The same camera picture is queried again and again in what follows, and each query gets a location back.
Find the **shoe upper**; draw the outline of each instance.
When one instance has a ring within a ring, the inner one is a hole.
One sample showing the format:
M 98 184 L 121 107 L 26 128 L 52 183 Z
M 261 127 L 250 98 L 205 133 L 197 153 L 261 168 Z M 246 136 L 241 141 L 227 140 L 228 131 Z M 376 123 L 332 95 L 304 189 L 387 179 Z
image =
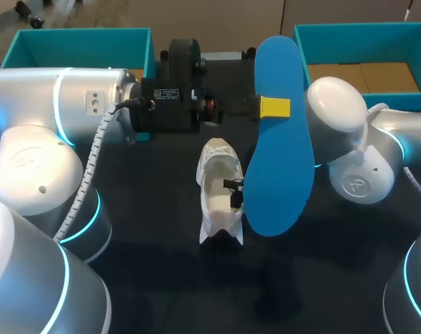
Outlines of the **shoe upper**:
M 196 181 L 201 186 L 202 223 L 209 237 L 219 230 L 227 230 L 232 236 L 236 234 L 235 223 L 241 220 L 243 207 L 230 207 L 232 193 L 223 187 L 223 181 L 242 179 L 235 150 L 221 138 L 207 142 L 198 163 Z

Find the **cardboard box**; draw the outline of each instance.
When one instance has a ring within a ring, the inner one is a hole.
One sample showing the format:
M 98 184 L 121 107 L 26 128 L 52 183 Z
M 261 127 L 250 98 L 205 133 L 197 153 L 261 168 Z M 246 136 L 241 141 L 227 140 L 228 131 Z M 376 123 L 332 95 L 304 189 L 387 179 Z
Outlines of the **cardboard box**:
M 360 64 L 370 93 L 418 93 L 407 63 Z
M 336 77 L 350 83 L 361 94 L 369 93 L 360 64 L 308 65 L 310 78 L 315 81 L 322 77 Z
M 295 26 L 294 41 L 305 89 L 313 81 L 309 65 L 362 64 L 369 108 L 386 103 L 392 109 L 421 111 L 421 23 L 302 24 Z
M 310 78 L 336 77 L 350 83 L 361 94 L 419 93 L 407 63 L 362 63 L 308 65 Z

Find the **robot logo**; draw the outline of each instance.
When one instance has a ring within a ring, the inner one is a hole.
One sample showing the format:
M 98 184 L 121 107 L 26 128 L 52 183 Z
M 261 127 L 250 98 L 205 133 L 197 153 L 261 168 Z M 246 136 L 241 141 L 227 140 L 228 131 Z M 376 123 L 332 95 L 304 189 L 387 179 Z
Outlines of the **robot logo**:
M 11 167 L 25 169 L 39 169 L 46 151 L 42 148 L 25 148 L 17 152 L 10 160 Z
M 357 175 L 348 175 L 342 182 L 343 190 L 350 196 L 363 198 L 370 194 L 371 187 L 368 181 Z

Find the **yellow tab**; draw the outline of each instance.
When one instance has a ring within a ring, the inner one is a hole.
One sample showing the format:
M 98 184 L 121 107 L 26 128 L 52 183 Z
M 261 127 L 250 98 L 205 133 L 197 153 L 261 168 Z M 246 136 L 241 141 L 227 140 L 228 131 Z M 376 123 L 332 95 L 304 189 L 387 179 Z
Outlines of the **yellow tab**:
M 288 118 L 291 116 L 291 100 L 274 99 L 272 97 L 261 96 L 260 118 L 280 117 Z

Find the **cardboard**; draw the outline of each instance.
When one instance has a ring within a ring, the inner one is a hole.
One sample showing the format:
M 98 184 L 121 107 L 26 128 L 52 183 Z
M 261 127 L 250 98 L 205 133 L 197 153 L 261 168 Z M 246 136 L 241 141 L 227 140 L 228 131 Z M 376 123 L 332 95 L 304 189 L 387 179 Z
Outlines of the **cardboard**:
M 312 81 L 337 77 L 361 94 L 420 92 L 407 63 L 308 65 L 308 70 Z
M 134 74 L 134 76 L 136 77 L 136 79 L 138 79 L 139 82 L 141 82 L 141 78 L 143 77 L 143 70 L 130 69 L 129 71 Z
M 370 93 L 419 93 L 407 63 L 360 64 Z
M 336 77 L 350 83 L 361 94 L 369 93 L 360 64 L 308 65 L 312 81 L 322 77 Z

